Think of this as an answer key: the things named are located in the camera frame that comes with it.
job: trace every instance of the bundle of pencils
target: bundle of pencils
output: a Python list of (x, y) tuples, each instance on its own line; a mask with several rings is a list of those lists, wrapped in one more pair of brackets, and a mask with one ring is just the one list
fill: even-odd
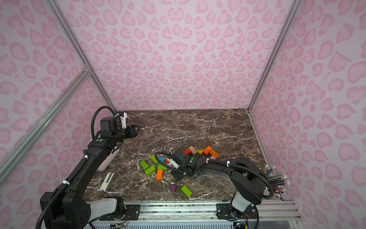
[(285, 180), (287, 178), (286, 174), (279, 174), (279, 175), (272, 175), (273, 170), (275, 169), (275, 166), (272, 166), (272, 168), (268, 169), (268, 166), (266, 165), (264, 167), (263, 172), (268, 176), (268, 182), (272, 185), (273, 190), (276, 192), (276, 195), (280, 195), (280, 193), (284, 193), (286, 189), (280, 188), (281, 185), (289, 185), (290, 181)]

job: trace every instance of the purple block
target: purple block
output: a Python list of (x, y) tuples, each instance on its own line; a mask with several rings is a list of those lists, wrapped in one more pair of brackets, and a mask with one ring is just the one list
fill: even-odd
[(170, 186), (170, 191), (171, 191), (171, 192), (175, 192), (175, 185), (171, 185), (171, 186)]

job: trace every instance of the green block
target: green block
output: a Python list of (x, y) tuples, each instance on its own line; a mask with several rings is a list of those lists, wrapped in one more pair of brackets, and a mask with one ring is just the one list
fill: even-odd
[(192, 195), (191, 190), (189, 190), (186, 186), (183, 186), (181, 188), (182, 192), (184, 192), (184, 194), (186, 194), (188, 197), (190, 197)]
[(144, 170), (149, 167), (144, 160), (140, 162), (140, 165), (143, 167)]
[(163, 166), (163, 165), (158, 165), (158, 170), (159, 169), (162, 169), (162, 170), (168, 170), (168, 168), (167, 167), (165, 167), (165, 166)]
[(150, 168), (145, 170), (146, 175), (150, 176), (153, 172), (155, 172), (155, 166), (151, 166)]
[(152, 155), (150, 159), (151, 159), (153, 162), (155, 162), (155, 164), (158, 164), (158, 161), (156, 160), (155, 155)]

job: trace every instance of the teal block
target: teal block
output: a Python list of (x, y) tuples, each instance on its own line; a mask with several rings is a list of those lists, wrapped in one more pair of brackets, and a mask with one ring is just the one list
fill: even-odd
[(165, 158), (159, 158), (159, 160), (165, 164)]

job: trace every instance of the orange block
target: orange block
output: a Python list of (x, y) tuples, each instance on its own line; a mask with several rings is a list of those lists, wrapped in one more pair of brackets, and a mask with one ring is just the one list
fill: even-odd
[(211, 147), (211, 146), (207, 146), (207, 148), (203, 151), (203, 154), (204, 154), (205, 156), (207, 156), (207, 155), (208, 155), (208, 153), (209, 153), (211, 150), (212, 150), (212, 147)]
[(211, 156), (214, 156), (214, 157), (215, 157), (215, 159), (217, 159), (217, 158), (219, 157), (219, 155), (218, 155), (218, 154), (215, 152), (215, 150), (213, 150), (213, 149), (210, 151), (210, 155), (211, 155)]
[(156, 180), (157, 181), (163, 180), (163, 170), (162, 169), (158, 169), (158, 174), (156, 175)]

